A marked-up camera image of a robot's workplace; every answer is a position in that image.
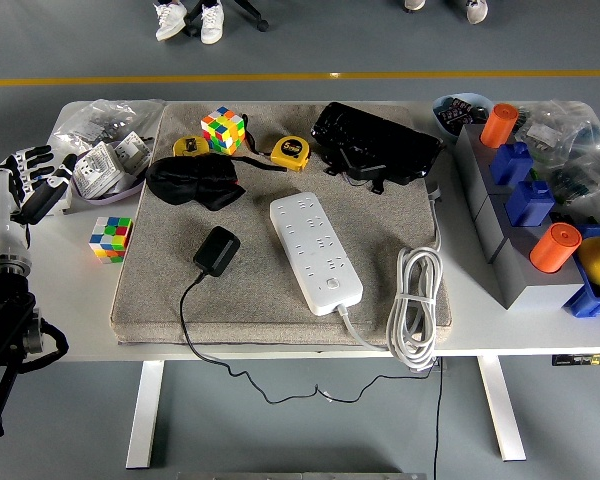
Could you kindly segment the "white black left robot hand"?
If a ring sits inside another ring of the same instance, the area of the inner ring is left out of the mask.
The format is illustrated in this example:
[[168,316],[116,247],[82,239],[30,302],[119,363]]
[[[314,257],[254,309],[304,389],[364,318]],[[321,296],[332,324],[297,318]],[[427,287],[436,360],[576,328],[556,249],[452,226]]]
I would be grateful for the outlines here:
[[29,227],[40,222],[69,189],[77,155],[52,164],[49,145],[18,150],[0,163],[0,273],[30,272]]

